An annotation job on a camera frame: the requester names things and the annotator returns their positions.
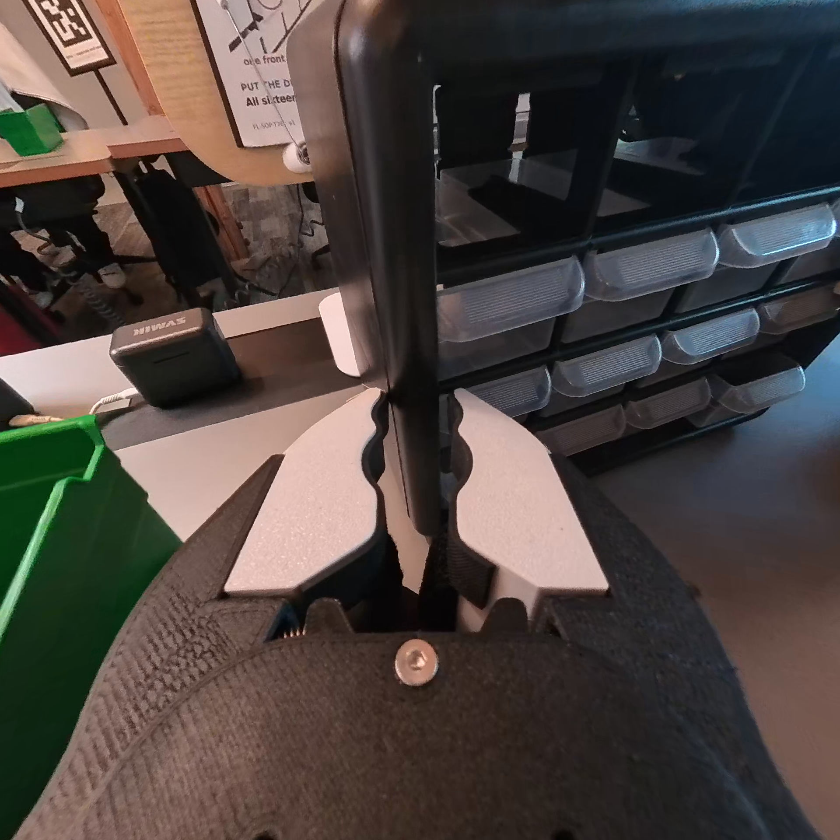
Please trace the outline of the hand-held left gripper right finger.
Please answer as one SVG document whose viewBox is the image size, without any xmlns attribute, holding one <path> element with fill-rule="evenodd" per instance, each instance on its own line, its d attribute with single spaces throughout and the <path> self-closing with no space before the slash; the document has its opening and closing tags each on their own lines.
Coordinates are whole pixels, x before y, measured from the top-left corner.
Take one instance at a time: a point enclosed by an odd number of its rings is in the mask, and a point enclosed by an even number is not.
<svg viewBox="0 0 840 840">
<path fill-rule="evenodd" d="M 503 599 L 529 620 L 551 596 L 603 597 L 609 583 L 549 450 L 525 427 L 458 389 L 452 420 L 447 572 L 457 623 Z"/>
</svg>

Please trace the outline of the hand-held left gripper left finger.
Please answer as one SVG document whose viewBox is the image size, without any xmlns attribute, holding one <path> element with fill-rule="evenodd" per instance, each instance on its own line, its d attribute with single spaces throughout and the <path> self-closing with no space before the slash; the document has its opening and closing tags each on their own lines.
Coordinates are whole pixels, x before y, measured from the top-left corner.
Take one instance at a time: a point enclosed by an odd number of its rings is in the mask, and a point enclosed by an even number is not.
<svg viewBox="0 0 840 840">
<path fill-rule="evenodd" d="M 231 597 L 323 598 L 354 607 L 400 596 L 403 573 L 388 533 L 379 478 L 389 410 L 367 388 L 294 441 L 224 584 Z"/>
</svg>

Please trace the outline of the set of cabinet drawers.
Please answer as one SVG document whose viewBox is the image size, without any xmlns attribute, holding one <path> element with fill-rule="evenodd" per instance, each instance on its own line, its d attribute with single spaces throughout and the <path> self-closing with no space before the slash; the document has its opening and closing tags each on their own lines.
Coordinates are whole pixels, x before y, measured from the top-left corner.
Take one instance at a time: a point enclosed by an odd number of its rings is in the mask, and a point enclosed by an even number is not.
<svg viewBox="0 0 840 840">
<path fill-rule="evenodd" d="M 761 161 L 730 198 L 693 145 L 619 141 L 590 234 L 561 226 L 573 150 L 442 170 L 438 379 L 565 455 L 798 396 L 779 344 L 838 320 L 838 167 Z"/>
</svg>

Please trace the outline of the black drawer cabinet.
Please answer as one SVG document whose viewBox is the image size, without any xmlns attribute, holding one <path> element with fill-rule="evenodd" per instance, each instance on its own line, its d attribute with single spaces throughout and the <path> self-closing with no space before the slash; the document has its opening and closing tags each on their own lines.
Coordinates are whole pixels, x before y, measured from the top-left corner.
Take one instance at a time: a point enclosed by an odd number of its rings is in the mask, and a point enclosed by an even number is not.
<svg viewBox="0 0 840 840">
<path fill-rule="evenodd" d="M 761 161 L 838 167 L 838 2 L 322 2 L 289 62 L 353 348 L 427 536 L 445 403 L 470 391 L 438 379 L 442 170 L 575 151 L 561 226 L 590 234 L 619 141 L 692 141 L 730 198 Z M 836 335 L 779 347 L 807 368 Z M 591 475 L 726 427 L 570 456 Z"/>
</svg>

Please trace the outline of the green plastic bin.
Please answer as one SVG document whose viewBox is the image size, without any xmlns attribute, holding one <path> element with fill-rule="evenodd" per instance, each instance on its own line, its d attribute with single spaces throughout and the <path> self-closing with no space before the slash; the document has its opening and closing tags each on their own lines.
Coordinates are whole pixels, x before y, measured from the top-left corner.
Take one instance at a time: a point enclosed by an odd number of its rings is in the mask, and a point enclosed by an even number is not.
<svg viewBox="0 0 840 840">
<path fill-rule="evenodd" d="M 182 545 L 79 416 L 2 433 L 1 834 L 58 761 L 112 641 Z"/>
</svg>

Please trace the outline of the light wooden desk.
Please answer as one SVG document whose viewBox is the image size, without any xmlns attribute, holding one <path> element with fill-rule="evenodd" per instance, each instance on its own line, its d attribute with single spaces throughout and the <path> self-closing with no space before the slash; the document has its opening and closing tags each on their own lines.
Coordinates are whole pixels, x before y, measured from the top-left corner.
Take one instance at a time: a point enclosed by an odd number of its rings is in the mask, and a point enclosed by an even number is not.
<svg viewBox="0 0 840 840">
<path fill-rule="evenodd" d="M 121 161 L 188 151 L 168 119 L 143 118 L 110 129 L 64 133 L 63 144 L 51 152 L 31 156 L 17 154 L 1 140 L 1 187 L 53 182 L 77 176 L 113 172 Z"/>
</svg>

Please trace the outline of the plywood poster board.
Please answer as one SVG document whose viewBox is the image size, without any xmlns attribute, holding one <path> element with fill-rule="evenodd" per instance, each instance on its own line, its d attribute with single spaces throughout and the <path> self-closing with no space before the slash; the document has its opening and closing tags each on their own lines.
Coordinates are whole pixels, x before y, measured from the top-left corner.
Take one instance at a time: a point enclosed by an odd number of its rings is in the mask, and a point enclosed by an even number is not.
<svg viewBox="0 0 840 840">
<path fill-rule="evenodd" d="M 199 160 L 247 186 L 313 181 L 311 173 L 288 170 L 279 147 L 237 145 L 190 2 L 120 1 L 119 7 L 165 117 Z"/>
</svg>

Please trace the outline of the white instruction poster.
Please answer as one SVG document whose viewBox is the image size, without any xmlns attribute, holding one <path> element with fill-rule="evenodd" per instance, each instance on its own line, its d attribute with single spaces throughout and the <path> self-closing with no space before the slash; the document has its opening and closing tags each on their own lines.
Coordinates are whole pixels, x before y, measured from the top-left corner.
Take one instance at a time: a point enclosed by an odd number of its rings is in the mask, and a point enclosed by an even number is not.
<svg viewBox="0 0 840 840">
<path fill-rule="evenodd" d="M 303 149 L 287 51 L 320 1 L 193 1 L 203 45 L 239 148 Z"/>
</svg>

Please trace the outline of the small green box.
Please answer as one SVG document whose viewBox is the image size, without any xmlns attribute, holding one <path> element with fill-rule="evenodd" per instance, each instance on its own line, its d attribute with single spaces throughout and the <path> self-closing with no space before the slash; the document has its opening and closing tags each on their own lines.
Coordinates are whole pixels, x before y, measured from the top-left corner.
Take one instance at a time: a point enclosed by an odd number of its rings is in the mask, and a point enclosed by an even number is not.
<svg viewBox="0 0 840 840">
<path fill-rule="evenodd" d="M 47 154 L 64 143 L 56 118 L 43 102 L 25 110 L 1 111 L 1 137 L 24 157 Z"/>
</svg>

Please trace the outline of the black-white coded tag sign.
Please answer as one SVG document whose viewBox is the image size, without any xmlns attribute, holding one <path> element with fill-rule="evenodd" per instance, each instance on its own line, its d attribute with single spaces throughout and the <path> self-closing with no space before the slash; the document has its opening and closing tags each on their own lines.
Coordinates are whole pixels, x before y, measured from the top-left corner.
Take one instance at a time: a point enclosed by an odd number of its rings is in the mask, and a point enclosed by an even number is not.
<svg viewBox="0 0 840 840">
<path fill-rule="evenodd" d="M 82 1 L 25 1 L 29 14 L 70 77 L 93 74 L 122 126 L 128 126 L 117 99 L 102 75 L 115 67 L 114 57 L 99 27 Z"/>
</svg>

